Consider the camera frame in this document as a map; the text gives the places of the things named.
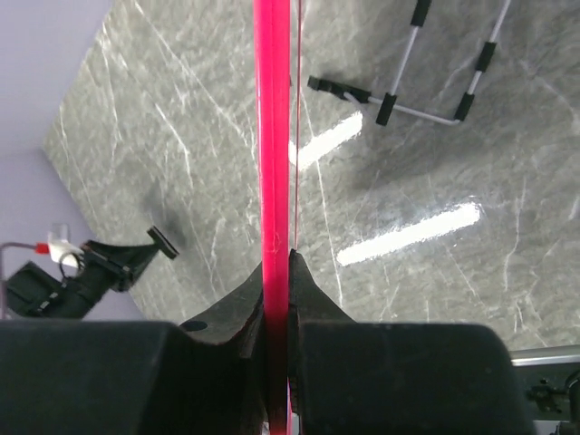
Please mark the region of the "pink framed whiteboard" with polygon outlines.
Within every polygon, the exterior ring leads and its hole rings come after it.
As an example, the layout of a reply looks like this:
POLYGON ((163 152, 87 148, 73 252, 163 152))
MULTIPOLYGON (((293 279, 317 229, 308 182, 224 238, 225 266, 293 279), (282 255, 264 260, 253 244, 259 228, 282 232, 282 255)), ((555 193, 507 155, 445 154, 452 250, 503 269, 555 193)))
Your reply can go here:
POLYGON ((288 434, 291 416, 287 380, 290 36, 289 1, 254 2, 266 409, 272 434, 288 434))

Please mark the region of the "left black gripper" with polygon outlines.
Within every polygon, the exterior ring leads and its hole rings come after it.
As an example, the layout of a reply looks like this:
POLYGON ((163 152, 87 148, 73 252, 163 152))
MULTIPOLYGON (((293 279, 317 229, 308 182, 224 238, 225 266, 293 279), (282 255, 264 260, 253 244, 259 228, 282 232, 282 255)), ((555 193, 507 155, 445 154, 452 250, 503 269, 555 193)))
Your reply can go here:
POLYGON ((70 257, 78 267, 73 275, 56 279, 34 262, 28 262, 6 279, 6 308, 19 317, 84 317, 110 291, 129 291, 154 257, 169 260, 179 251, 155 226, 147 231, 152 243, 141 246, 112 246, 87 241, 78 249, 61 254, 64 266, 70 257))

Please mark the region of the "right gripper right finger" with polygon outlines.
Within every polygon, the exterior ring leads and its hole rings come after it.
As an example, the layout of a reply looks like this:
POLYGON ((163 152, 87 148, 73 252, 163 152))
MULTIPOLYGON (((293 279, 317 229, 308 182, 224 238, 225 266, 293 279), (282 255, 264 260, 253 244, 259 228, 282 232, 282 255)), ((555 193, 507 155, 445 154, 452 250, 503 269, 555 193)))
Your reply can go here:
POLYGON ((315 282, 304 257, 289 255, 288 381, 302 434, 354 434, 361 360, 358 325, 315 282))

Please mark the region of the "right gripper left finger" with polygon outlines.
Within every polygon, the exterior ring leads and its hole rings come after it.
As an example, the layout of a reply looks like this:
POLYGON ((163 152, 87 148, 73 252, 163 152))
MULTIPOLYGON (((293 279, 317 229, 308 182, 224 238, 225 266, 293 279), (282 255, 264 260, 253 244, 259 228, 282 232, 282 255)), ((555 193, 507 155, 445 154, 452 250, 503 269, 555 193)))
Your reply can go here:
POLYGON ((260 434, 266 419, 262 267, 181 324, 196 344, 199 434, 260 434))

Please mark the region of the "aluminium mounting rail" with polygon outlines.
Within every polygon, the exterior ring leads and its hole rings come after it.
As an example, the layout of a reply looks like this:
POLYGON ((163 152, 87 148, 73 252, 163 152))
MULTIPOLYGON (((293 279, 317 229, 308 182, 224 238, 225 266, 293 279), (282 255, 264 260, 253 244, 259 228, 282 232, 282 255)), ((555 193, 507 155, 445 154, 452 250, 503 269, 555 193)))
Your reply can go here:
POLYGON ((511 351, 510 358, 514 366, 579 363, 580 345, 575 344, 511 351))

